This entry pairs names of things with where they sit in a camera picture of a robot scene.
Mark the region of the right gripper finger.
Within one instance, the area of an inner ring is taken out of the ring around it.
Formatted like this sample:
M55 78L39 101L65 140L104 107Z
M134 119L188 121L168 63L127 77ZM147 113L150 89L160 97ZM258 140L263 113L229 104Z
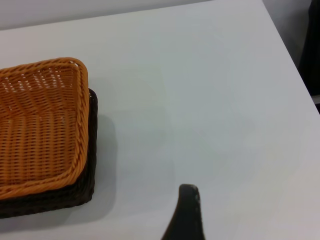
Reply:
M163 240L204 240L201 199L193 184L182 184L172 218L162 236Z

